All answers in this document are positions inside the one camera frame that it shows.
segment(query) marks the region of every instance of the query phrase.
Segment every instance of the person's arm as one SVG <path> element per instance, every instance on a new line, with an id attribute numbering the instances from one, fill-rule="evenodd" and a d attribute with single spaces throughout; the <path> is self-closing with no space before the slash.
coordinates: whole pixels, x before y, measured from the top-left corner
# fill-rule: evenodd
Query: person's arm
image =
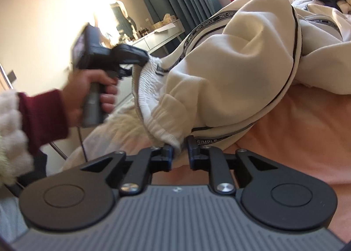
<path id="1" fill-rule="evenodd" d="M 68 128 L 79 125 L 81 107 L 90 83 L 106 85 L 100 100 L 102 109 L 114 109 L 116 81 L 104 71 L 88 70 L 74 74 L 67 86 L 34 97 L 14 90 L 0 94 L 0 184 L 13 184 L 15 178 L 32 170 L 38 149 L 68 136 Z"/>

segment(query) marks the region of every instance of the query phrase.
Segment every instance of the person's finger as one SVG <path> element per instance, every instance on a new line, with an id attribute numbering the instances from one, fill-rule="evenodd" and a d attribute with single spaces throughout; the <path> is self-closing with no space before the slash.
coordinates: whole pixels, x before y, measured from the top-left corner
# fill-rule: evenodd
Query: person's finger
<path id="1" fill-rule="evenodd" d="M 101 108 L 106 113 L 111 113 L 115 109 L 115 105 L 113 104 L 102 104 Z"/>
<path id="2" fill-rule="evenodd" d="M 110 86 L 106 86 L 106 88 L 105 88 L 106 94 L 117 95 L 117 92 L 118 92 L 118 90 L 117 90 L 116 86 L 110 85 Z"/>
<path id="3" fill-rule="evenodd" d="M 103 85 L 113 85 L 116 81 L 110 78 L 103 70 L 84 70 L 82 74 L 88 78 L 90 83 L 100 83 Z"/>
<path id="4" fill-rule="evenodd" d="M 103 104 L 114 104 L 116 100 L 115 95 L 111 94 L 101 94 L 100 95 L 100 102 Z"/>

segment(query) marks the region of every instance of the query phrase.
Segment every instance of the desk drawer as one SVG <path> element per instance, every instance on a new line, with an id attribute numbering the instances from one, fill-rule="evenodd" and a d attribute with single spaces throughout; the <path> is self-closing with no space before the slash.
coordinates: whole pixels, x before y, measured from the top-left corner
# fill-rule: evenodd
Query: desk drawer
<path id="1" fill-rule="evenodd" d="M 173 24 L 175 25 L 173 28 L 161 32 L 152 32 L 145 36 L 145 41 L 151 50 L 167 41 L 169 38 L 172 38 L 177 33 L 183 32 L 183 28 L 179 20 L 175 21 Z"/>
<path id="2" fill-rule="evenodd" d="M 145 41 L 145 38 L 137 40 L 133 43 L 133 46 L 138 47 L 140 49 L 144 49 L 146 51 L 150 51 L 150 48 Z"/>

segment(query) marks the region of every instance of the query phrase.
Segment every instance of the silver screw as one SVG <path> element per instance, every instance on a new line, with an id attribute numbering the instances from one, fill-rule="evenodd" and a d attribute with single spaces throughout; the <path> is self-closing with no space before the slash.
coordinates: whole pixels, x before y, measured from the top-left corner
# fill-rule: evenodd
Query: silver screw
<path id="1" fill-rule="evenodd" d="M 172 189 L 172 191 L 179 193 L 181 192 L 183 189 L 181 187 L 175 187 L 174 189 Z"/>
<path id="2" fill-rule="evenodd" d="M 139 185 L 135 183 L 126 183 L 121 186 L 121 190 L 128 193 L 133 193 L 139 190 Z"/>
<path id="3" fill-rule="evenodd" d="M 217 186 L 217 190 L 223 193 L 229 193 L 234 190 L 234 186 L 229 183 L 221 183 Z"/>

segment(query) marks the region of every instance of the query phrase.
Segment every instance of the hand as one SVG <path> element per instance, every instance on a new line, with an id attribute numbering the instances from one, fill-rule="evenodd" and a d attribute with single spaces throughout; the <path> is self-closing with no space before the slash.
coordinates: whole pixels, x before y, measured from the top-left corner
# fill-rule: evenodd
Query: hand
<path id="1" fill-rule="evenodd" d="M 105 85 L 106 94 L 100 95 L 101 107 L 106 113 L 111 113 L 115 108 L 117 82 L 117 80 L 108 77 L 103 70 L 80 70 L 74 72 L 61 92 L 69 127 L 80 124 L 83 102 L 90 90 L 91 83 Z"/>

